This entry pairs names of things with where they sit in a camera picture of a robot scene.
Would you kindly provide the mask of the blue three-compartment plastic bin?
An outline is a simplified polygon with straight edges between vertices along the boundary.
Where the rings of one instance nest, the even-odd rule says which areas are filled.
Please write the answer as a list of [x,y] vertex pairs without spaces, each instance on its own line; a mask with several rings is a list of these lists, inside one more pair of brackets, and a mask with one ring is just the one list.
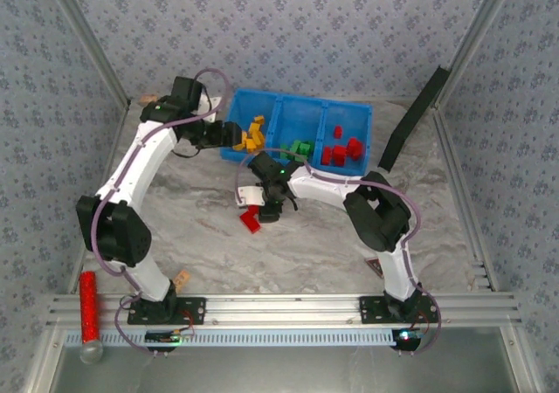
[[[239,124],[247,132],[254,117],[263,115],[261,126],[267,148],[280,148],[281,144],[292,151],[295,140],[302,142],[307,158],[307,141],[314,142],[314,152],[307,158],[316,169],[345,176],[362,176],[368,167],[372,145],[373,107],[362,103],[324,100],[312,97],[274,93],[247,88],[238,89],[233,96],[226,120]],[[334,138],[335,126],[342,127],[342,137]],[[347,147],[351,137],[362,142],[362,157],[356,162],[346,158],[345,166],[336,167],[331,162],[321,165],[324,147]]]

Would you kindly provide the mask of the long black foam strip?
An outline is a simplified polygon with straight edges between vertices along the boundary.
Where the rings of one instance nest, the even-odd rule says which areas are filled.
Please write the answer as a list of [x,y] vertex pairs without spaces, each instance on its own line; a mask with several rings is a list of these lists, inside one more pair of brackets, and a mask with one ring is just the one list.
[[411,136],[415,126],[419,123],[426,110],[438,97],[441,89],[450,76],[450,71],[439,66],[429,78],[426,85],[413,101],[403,118],[392,131],[385,146],[378,167],[390,172],[399,157],[407,139]]

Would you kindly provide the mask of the small circuit board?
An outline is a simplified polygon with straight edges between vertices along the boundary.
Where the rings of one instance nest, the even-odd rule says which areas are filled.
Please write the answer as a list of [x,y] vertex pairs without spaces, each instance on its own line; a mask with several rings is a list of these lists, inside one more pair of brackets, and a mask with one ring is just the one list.
[[186,330],[148,331],[144,335],[144,341],[146,343],[181,343],[193,335],[193,332],[188,333]]
[[402,328],[392,331],[392,337],[395,344],[392,348],[401,352],[415,352],[421,343],[423,333],[415,328]]

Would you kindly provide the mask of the red glitter microphone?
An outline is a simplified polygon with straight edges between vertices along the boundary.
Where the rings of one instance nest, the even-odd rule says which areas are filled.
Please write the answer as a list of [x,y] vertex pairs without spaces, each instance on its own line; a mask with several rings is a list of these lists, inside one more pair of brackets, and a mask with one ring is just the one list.
[[91,365],[103,355],[103,344],[100,339],[100,320],[96,274],[93,271],[83,272],[79,276],[79,302],[81,347],[80,360]]

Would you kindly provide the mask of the aluminium table side rail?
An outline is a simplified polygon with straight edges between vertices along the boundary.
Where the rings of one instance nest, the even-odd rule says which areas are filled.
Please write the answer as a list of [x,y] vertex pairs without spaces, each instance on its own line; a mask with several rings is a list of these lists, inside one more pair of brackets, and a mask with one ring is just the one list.
[[[131,102],[132,102],[131,99],[127,99],[124,108],[122,108],[121,117],[120,117],[118,125],[116,126],[116,129],[114,131],[114,138],[112,140],[112,144],[111,144],[110,150],[109,150],[108,155],[107,155],[107,160],[106,160],[106,162],[104,164],[104,167],[103,167],[103,173],[101,175],[101,178],[99,178],[95,182],[93,192],[96,192],[96,190],[98,188],[100,188],[107,181],[107,179],[111,176],[112,167],[113,167],[114,158],[115,158],[115,153],[117,152],[117,148],[119,146],[119,139],[121,138],[122,129],[124,127],[126,118],[128,116],[128,112],[129,112],[129,109],[130,109]],[[66,289],[66,291],[69,294],[75,294],[78,291],[79,275],[82,271],[86,256],[87,256],[87,248],[85,246],[85,242],[82,242],[81,245],[80,245],[78,257],[77,257],[76,262],[74,264],[74,267],[72,269],[72,275],[71,275],[71,278],[70,278],[70,282],[69,282],[68,287]]]
[[445,117],[436,109],[432,109],[431,112],[448,184],[472,260],[474,285],[479,291],[499,292],[500,284],[493,268],[490,251],[487,249],[479,220],[475,216],[473,201]]

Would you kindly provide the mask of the aluminium mounting rail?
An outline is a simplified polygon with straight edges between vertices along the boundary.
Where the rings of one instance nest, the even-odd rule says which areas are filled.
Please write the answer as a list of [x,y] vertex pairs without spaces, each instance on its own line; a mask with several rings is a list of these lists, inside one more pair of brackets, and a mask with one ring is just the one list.
[[511,293],[440,293],[432,302],[438,323],[363,324],[364,294],[216,294],[204,297],[206,328],[322,328],[371,325],[380,328],[457,328],[518,325],[521,316]]

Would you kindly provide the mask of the aluminium frame post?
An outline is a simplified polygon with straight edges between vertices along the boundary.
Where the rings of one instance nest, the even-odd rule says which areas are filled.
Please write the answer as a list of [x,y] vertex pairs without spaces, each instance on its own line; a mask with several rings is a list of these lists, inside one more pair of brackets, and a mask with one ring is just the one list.
[[56,1],[116,103],[123,109],[128,108],[128,96],[126,95],[123,85],[104,53],[100,41],[95,37],[93,29],[79,7],[78,1]]
[[433,102],[435,109],[441,110],[450,99],[452,92],[458,85],[476,51],[480,48],[483,38],[486,36],[505,2],[506,0],[481,1],[480,7],[476,10],[473,21],[450,64],[449,77],[439,92],[438,97]]

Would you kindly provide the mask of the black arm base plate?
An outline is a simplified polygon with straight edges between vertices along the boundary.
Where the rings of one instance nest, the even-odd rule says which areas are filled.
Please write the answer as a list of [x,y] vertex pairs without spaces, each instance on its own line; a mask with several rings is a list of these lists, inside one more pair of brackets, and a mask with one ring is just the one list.
[[128,325],[173,325],[192,323],[203,325],[206,312],[204,297],[177,297],[174,301],[150,302],[144,299],[134,302],[129,310]]
[[363,324],[411,324],[438,323],[437,309],[432,301],[421,296],[407,301],[389,299],[380,296],[362,296],[359,298],[359,311]]

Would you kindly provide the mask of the aluminium frame leg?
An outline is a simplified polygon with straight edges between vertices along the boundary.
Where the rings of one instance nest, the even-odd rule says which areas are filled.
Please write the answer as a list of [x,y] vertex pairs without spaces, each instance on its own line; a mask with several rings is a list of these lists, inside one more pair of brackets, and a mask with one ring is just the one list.
[[545,385],[525,329],[508,325],[501,327],[500,333],[519,393],[545,393]]
[[41,334],[24,384],[24,393],[50,393],[65,338],[66,331],[54,327],[45,329]]

